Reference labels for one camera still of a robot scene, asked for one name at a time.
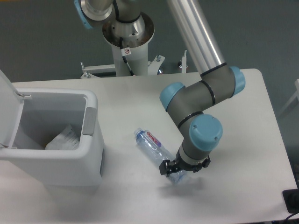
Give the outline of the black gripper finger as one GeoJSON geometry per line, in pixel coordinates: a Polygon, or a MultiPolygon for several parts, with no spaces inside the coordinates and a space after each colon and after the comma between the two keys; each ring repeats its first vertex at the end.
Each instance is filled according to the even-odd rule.
{"type": "Polygon", "coordinates": [[[176,173],[176,163],[170,160],[163,160],[162,163],[159,165],[159,171],[161,175],[169,177],[171,174],[176,173]]]}
{"type": "Polygon", "coordinates": [[[207,168],[210,164],[210,156],[206,157],[204,160],[199,161],[197,165],[195,165],[192,169],[194,173],[199,172],[202,168],[207,168]]]}

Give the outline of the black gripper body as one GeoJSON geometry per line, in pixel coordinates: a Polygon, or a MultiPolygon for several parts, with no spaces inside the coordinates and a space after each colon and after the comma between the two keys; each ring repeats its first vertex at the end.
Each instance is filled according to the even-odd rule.
{"type": "Polygon", "coordinates": [[[192,169],[195,165],[198,164],[199,161],[196,161],[195,165],[191,165],[189,163],[186,163],[180,155],[176,155],[176,158],[174,160],[174,162],[176,163],[176,167],[177,167],[177,171],[181,171],[181,170],[185,170],[185,171],[189,171],[192,172],[192,169]]]}

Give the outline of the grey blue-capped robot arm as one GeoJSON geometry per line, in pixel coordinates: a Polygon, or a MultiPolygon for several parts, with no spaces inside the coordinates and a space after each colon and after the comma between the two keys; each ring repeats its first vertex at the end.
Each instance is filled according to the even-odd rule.
{"type": "MultiPolygon", "coordinates": [[[[160,173],[169,176],[182,170],[198,172],[209,165],[209,154],[218,145],[223,129],[219,120],[204,110],[241,92],[246,81],[239,68],[225,63],[198,1],[167,3],[201,77],[190,86],[170,84],[159,97],[184,138],[176,157],[163,160],[159,166],[160,173]]],[[[117,76],[149,74],[148,43],[154,25],[138,1],[76,0],[74,5],[87,29],[102,23],[117,76]]]]}

